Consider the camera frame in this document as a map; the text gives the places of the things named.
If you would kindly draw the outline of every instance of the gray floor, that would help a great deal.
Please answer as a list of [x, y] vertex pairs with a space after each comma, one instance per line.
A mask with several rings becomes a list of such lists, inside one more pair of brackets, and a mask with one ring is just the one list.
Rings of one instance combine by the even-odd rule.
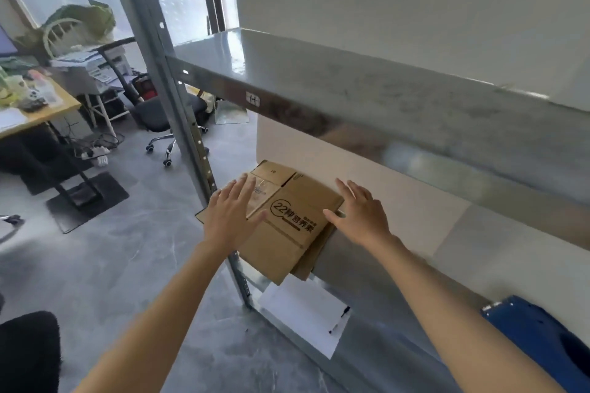
[[[255, 165], [255, 117], [249, 124], [215, 125], [204, 141], [216, 181], [225, 184]], [[70, 392], [101, 353], [144, 310], [203, 235], [193, 214], [201, 205], [178, 150], [162, 165], [166, 144], [146, 155], [154, 134], [131, 118], [117, 123], [126, 141], [108, 170], [129, 199], [63, 235], [44, 201], [20, 178], [0, 173], [0, 212], [25, 226], [0, 244], [0, 322], [35, 310], [60, 323], [63, 376]], [[80, 182], [72, 179], [66, 188]], [[0, 236], [6, 231], [0, 229]], [[213, 279], [169, 375], [165, 392], [342, 392], [260, 315], [240, 304], [224, 266]]]

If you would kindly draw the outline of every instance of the cardboard box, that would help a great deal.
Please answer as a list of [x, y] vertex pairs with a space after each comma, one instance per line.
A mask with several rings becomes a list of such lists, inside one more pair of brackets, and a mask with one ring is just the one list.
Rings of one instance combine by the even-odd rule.
[[[306, 280], [334, 227], [322, 210], [336, 211], [343, 198], [290, 167], [263, 161], [249, 175], [256, 188], [246, 217], [262, 208], [266, 220], [240, 249], [240, 257], [275, 284], [289, 272]], [[202, 222], [206, 210], [196, 217]]]

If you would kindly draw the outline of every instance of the white stool leg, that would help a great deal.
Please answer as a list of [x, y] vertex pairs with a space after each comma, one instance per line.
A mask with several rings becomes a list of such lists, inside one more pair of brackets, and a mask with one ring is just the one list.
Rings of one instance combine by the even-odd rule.
[[117, 134], [114, 132], [113, 125], [110, 123], [110, 119], [108, 118], [108, 115], [107, 115], [107, 110], [106, 110], [106, 108], [104, 108], [103, 99], [100, 95], [98, 95], [97, 98], [99, 100], [100, 111], [103, 113], [103, 118], [107, 122], [108, 130], [110, 130], [111, 135], [116, 138]]
[[85, 93], [86, 105], [88, 106], [88, 113], [90, 113], [90, 120], [92, 121], [92, 128], [96, 129], [96, 117], [94, 116], [94, 110], [92, 110], [92, 104], [90, 103], [90, 96]]

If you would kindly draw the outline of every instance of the hand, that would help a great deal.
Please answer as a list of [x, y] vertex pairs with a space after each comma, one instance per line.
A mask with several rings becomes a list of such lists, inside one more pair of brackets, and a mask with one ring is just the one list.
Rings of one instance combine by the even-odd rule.
[[348, 181], [346, 186], [340, 179], [336, 179], [336, 185], [344, 197], [346, 217], [340, 218], [328, 209], [324, 210], [324, 215], [338, 230], [352, 242], [370, 251], [392, 240], [401, 245], [399, 238], [389, 232], [387, 216], [381, 202], [374, 200], [367, 188], [357, 185], [354, 181]]
[[215, 191], [206, 210], [204, 241], [223, 248], [228, 255], [252, 235], [267, 215], [267, 210], [262, 210], [246, 219], [246, 206], [256, 187], [256, 177], [248, 180], [247, 176], [244, 173], [238, 181]]

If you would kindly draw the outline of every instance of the white sticker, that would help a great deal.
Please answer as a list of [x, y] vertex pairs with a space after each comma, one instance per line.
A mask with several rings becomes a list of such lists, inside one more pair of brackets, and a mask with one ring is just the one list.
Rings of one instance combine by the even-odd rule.
[[250, 92], [246, 92], [246, 100], [253, 106], [260, 107], [260, 98]]

